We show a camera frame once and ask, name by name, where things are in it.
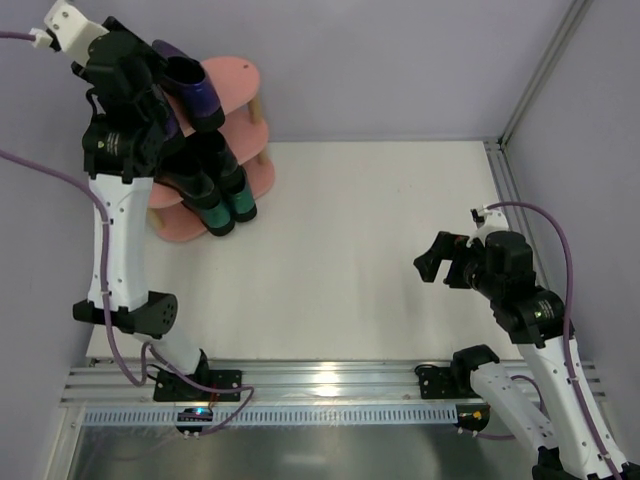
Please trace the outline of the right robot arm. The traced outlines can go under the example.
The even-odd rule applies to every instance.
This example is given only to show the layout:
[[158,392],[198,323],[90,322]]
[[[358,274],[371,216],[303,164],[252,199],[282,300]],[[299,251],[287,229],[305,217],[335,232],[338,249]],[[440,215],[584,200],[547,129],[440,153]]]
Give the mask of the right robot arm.
[[638,478],[638,465],[617,446],[588,387],[576,339],[564,323],[568,307],[537,284],[525,238],[507,230],[483,237],[441,232],[432,255],[451,263],[447,286],[472,289],[488,299],[538,386],[544,411],[513,385],[489,347],[469,347],[453,356],[460,383],[487,401],[530,449],[533,478]]

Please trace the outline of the black patent loafer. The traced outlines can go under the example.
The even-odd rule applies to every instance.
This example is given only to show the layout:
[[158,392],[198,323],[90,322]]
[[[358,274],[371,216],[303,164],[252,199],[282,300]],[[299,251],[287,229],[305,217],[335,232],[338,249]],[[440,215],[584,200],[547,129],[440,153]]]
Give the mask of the black patent loafer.
[[176,190],[191,209],[211,210],[222,203],[219,189],[203,170],[199,158],[189,150],[164,158],[155,181]]
[[188,142],[204,172],[223,191],[236,194],[244,189],[244,170],[219,131],[196,132],[188,138]]

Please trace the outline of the green loafer shoe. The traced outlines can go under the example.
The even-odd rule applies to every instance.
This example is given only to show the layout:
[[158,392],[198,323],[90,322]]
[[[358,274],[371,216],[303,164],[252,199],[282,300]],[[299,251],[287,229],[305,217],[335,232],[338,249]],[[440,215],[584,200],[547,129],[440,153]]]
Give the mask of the green loafer shoe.
[[206,230],[216,237],[226,236],[235,227],[230,209],[216,188],[203,197],[185,196],[183,204],[198,217]]
[[222,179],[221,190],[237,222],[246,223],[256,217],[257,206],[243,168],[236,170],[233,176]]

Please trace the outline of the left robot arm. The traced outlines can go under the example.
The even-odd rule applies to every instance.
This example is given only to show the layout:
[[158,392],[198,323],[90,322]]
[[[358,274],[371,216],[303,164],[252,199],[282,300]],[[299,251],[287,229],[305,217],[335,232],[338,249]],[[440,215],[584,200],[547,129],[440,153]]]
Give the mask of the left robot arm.
[[118,20],[83,20],[62,45],[89,83],[83,137],[94,204],[94,272],[77,321],[103,325],[111,350],[129,336],[175,376],[196,377],[214,326],[259,323],[294,334],[307,356],[314,328],[351,319],[355,286],[380,314],[400,303],[401,257],[454,215],[451,164],[430,142],[282,143],[285,192],[245,247],[162,260],[163,277],[193,285],[188,303],[147,285],[145,221],[158,171],[186,135],[161,88],[168,59]]

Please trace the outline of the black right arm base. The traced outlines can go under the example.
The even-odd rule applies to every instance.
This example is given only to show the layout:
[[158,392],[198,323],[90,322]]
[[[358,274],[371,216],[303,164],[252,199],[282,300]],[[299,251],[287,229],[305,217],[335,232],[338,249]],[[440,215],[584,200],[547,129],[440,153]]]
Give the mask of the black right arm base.
[[460,386],[450,367],[419,364],[414,368],[423,400],[475,399],[478,395],[470,388]]

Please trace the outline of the purple loafer shoe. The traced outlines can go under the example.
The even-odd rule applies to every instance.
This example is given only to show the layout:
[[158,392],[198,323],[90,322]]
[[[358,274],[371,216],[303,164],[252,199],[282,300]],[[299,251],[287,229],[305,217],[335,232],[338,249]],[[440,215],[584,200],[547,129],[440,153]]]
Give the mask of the purple loafer shoe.
[[191,126],[197,132],[211,132],[223,126],[221,100],[202,64],[163,40],[154,40],[152,48],[167,62],[160,85],[181,102]]
[[164,124],[164,144],[171,148],[181,148],[185,144],[186,138],[178,118],[164,94],[159,94],[158,101],[162,106],[163,112],[166,114]]

